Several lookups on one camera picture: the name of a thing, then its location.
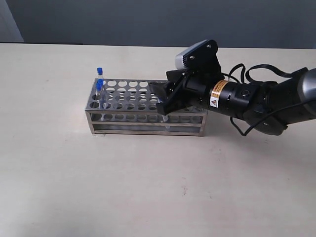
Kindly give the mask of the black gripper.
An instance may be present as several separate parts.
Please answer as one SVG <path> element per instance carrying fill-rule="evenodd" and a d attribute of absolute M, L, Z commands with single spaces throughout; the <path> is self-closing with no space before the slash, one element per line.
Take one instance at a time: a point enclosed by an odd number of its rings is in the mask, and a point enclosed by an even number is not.
<path fill-rule="evenodd" d="M 196 106 L 234 118 L 242 118 L 254 103 L 254 86 L 225 80 L 216 53 L 193 53 L 185 70 L 166 72 L 166 80 L 149 82 L 152 94 L 161 99 L 158 113 Z"/>

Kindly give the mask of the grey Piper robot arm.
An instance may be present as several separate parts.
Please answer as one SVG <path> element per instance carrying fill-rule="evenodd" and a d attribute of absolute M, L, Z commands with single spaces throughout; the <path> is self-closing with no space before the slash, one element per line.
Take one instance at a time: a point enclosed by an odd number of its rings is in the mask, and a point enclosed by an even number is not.
<path fill-rule="evenodd" d="M 166 72 L 166 82 L 151 82 L 150 92 L 158 98 L 157 110 L 167 115 L 191 106 L 239 119 L 250 130 L 278 136 L 290 124 L 316 117 L 316 71 L 302 68 L 286 73 L 260 64 L 283 77 L 284 82 L 257 81 L 243 64 L 239 79 L 224 74 L 216 56 L 185 69 Z"/>

